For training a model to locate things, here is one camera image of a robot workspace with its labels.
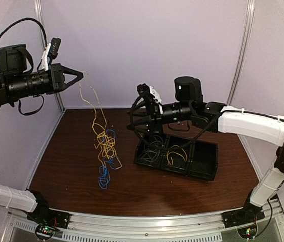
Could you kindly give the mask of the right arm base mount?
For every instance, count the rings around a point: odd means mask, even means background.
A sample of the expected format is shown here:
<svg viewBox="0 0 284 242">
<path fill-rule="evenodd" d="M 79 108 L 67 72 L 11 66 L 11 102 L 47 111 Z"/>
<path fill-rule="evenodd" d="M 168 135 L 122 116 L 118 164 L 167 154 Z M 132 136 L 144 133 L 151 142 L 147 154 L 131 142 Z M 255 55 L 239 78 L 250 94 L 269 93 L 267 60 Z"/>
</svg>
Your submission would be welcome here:
<svg viewBox="0 0 284 242">
<path fill-rule="evenodd" d="M 222 219 L 225 228 L 254 223 L 257 220 L 265 218 L 262 207 L 256 207 L 252 204 L 244 205 L 243 208 L 224 212 Z"/>
</svg>

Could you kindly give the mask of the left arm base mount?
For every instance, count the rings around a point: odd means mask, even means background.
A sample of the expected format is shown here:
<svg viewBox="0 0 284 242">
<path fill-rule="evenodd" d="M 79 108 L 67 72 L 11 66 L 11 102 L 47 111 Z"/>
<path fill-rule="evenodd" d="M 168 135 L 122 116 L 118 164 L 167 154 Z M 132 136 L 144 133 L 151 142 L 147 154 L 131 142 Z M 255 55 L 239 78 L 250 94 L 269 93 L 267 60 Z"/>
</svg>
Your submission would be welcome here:
<svg viewBox="0 0 284 242">
<path fill-rule="evenodd" d="M 40 225 L 52 228 L 68 228 L 70 213 L 52 210 L 48 207 L 37 207 L 33 212 L 25 212 L 27 219 Z"/>
</svg>

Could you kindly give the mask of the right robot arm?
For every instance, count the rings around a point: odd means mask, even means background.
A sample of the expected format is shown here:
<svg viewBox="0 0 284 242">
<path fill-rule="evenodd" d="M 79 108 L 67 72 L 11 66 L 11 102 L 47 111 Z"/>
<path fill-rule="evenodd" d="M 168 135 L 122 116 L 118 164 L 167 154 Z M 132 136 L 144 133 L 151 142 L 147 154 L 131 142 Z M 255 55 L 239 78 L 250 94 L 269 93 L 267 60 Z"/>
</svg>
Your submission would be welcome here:
<svg viewBox="0 0 284 242">
<path fill-rule="evenodd" d="M 241 221 L 250 222 L 284 183 L 284 116 L 260 114 L 219 102 L 205 103 L 200 79 L 191 76 L 176 78 L 174 85 L 177 101 L 171 104 L 162 104 L 153 86 L 138 85 L 138 98 L 128 113 L 130 123 L 127 128 L 147 144 L 141 134 L 159 132 L 164 124 L 189 120 L 201 129 L 192 141 L 209 131 L 243 135 L 275 144 L 278 149 L 274 163 L 248 194 L 239 211 Z"/>
</svg>

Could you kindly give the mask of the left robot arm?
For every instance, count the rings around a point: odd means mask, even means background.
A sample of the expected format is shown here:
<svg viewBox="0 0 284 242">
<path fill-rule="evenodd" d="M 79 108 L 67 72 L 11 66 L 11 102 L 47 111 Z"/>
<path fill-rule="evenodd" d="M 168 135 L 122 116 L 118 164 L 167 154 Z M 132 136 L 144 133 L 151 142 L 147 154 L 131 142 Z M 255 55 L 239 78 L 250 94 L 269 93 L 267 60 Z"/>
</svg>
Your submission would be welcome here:
<svg viewBox="0 0 284 242">
<path fill-rule="evenodd" d="M 0 39 L 12 27 L 26 21 L 36 23 L 42 34 L 46 35 L 43 25 L 38 20 L 25 17 L 4 29 L 0 33 Z M 60 93 L 84 77 L 80 71 L 53 62 L 58 56 L 61 39 L 53 38 L 51 42 L 44 43 L 45 49 L 36 71 L 33 70 L 35 67 L 33 58 L 25 44 L 0 48 L 0 108 L 5 104 L 14 106 L 17 103 L 19 114 L 34 115 L 38 113 L 38 110 L 28 113 L 21 111 L 23 98 Z M 33 213 L 43 224 L 53 220 L 53 212 L 46 207 L 39 192 L 22 191 L 0 185 L 0 206 Z"/>
</svg>

